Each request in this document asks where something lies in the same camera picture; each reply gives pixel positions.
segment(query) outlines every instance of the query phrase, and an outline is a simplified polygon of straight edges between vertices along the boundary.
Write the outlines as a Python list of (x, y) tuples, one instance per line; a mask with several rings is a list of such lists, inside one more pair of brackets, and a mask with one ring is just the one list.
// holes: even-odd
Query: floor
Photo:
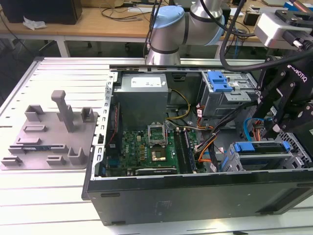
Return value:
[[(26, 47), (36, 56), (38, 50), (44, 46), (40, 40), (23, 40)], [(13, 51), (8, 48), (0, 48), (0, 105), (11, 93), (15, 85), (23, 76), (33, 61), (33, 56), (16, 40)], [(72, 57), (142, 57), (143, 44), (130, 43), (129, 50), (125, 50), (125, 43), (102, 42), (102, 53), (98, 55), (96, 42), (92, 42), (92, 48), (88, 48), (87, 42), (68, 42), (69, 51)], [(181, 58), (214, 58), (217, 46), (192, 46), (191, 53), (186, 56), (186, 46), (179, 49)], [(235, 47), (232, 47), (227, 58), (233, 58)], [(264, 59), (267, 50), (263, 47), (243, 47), (237, 49), (238, 59)], [(59, 57), (57, 45), (53, 45), (44, 52), (45, 57)]]

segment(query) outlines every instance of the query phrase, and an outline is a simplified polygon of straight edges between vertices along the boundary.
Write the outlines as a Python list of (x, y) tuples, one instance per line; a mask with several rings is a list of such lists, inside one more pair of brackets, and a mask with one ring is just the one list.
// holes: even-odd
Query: green circuit board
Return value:
[[(195, 132), (189, 132), (190, 145), (198, 144)], [(152, 132), (151, 139), (159, 140), (162, 133)], [(175, 150), (174, 131), (167, 132), (167, 145), (149, 146), (148, 131), (124, 131), (122, 139), (122, 168), (164, 167), (176, 168), (179, 174), (179, 163)]]

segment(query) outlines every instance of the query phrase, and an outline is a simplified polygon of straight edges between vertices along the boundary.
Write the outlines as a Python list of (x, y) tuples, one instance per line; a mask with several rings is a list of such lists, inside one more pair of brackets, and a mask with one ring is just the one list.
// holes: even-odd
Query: wooden desk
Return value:
[[(259, 1), (248, 0), (244, 5), (243, 12), (251, 6), (265, 6)], [(131, 16), (136, 13), (113, 13), (114, 17)], [(99, 8), (83, 8), (83, 14), (77, 24), (64, 25), (47, 23), (47, 28), (31, 30), (25, 27), (22, 23), (9, 23), (4, 17), (7, 26), (20, 39), (38, 39), (38, 40), (55, 40), (58, 44), (62, 57), (69, 57), (66, 41), (96, 41), (96, 42), (144, 42), (148, 31), (149, 22), (143, 17), (139, 16), (141, 21), (134, 22), (119, 22), (105, 18), (101, 15)], [(244, 17), (240, 17), (237, 21), (243, 22)], [(253, 26), (248, 26), (251, 33), (254, 31)], [(6, 29), (3, 23), (0, 23), (0, 38), (14, 38)], [(222, 44), (224, 36), (217, 45)], [(257, 37), (248, 38), (245, 41), (245, 46), (263, 46)]]

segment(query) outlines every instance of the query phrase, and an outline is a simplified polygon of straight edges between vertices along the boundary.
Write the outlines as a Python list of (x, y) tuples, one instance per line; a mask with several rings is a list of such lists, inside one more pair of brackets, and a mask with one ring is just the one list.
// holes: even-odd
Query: black cable hose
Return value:
[[(211, 12), (207, 9), (206, 5), (204, 4), (204, 1), (203, 0), (200, 0), (201, 2), (201, 5), (203, 7), (203, 9), (205, 10), (205, 12), (209, 15), (209, 17), (219, 26), (221, 27), (222, 29), (224, 29), (225, 31), (229, 31), (229, 28), (227, 28), (225, 25), (222, 25), (212, 14)], [(233, 35), (236, 35), (236, 36), (241, 36), (241, 37), (254, 37), (255, 34), (254, 33), (238, 33), (236, 31), (232, 31), (231, 32)]]
[(161, 7), (161, 4), (162, 4), (162, 0), (159, 1), (159, 4), (157, 6), (157, 9), (156, 9), (156, 13), (154, 13), (154, 10), (151, 12), (151, 15), (153, 16), (152, 17), (152, 21), (150, 20), (150, 24), (149, 24), (149, 30), (148, 30), (148, 33), (147, 33), (147, 36), (146, 36), (146, 40), (145, 40), (145, 44), (143, 46), (143, 58), (145, 58), (145, 51), (146, 51), (146, 46), (147, 46), (147, 42), (148, 42), (148, 38), (151, 40), (151, 36), (152, 36), (152, 30), (153, 30), (153, 27), (156, 23), (156, 19), (157, 19), (157, 14), (158, 14), (158, 11)]
[(309, 57), (309, 56), (313, 55), (313, 49), (309, 49), (307, 51), (297, 53), (294, 56), (290, 56), (290, 57), (283, 58), (280, 60), (268, 61), (265, 63), (259, 63), (259, 64), (255, 64), (255, 65), (246, 65), (246, 66), (231, 66), (231, 65), (229, 65), (225, 59), (225, 55), (223, 52), (225, 51), (229, 36), (231, 34), (231, 31), (234, 28), (234, 25), (236, 23), (236, 20), (239, 16), (239, 13), (240, 13), (241, 8), (243, 7), (244, 3), (245, 3), (245, 0), (240, 1), (239, 6), (237, 7), (236, 13), (233, 17), (233, 20), (229, 26), (229, 29), (227, 31), (227, 34), (226, 34), (226, 36), (223, 40), (222, 46), (221, 46), (221, 52), (222, 53), (220, 53), (220, 61), (221, 61), (225, 70), (234, 71), (234, 72), (244, 72), (244, 71), (257, 71), (257, 70), (262, 70), (262, 69), (269, 69), (269, 68), (277, 67), (277, 66), (282, 65), (282, 64), (288, 64), (288, 63), (291, 63), (291, 62), (294, 62), (297, 60), (301, 60), (305, 57)]

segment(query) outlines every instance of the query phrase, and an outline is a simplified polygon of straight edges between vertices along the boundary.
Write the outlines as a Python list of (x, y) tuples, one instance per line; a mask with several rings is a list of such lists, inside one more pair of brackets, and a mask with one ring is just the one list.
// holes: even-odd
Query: ram slot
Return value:
[(192, 173), (184, 133), (174, 132), (174, 142), (181, 174)]

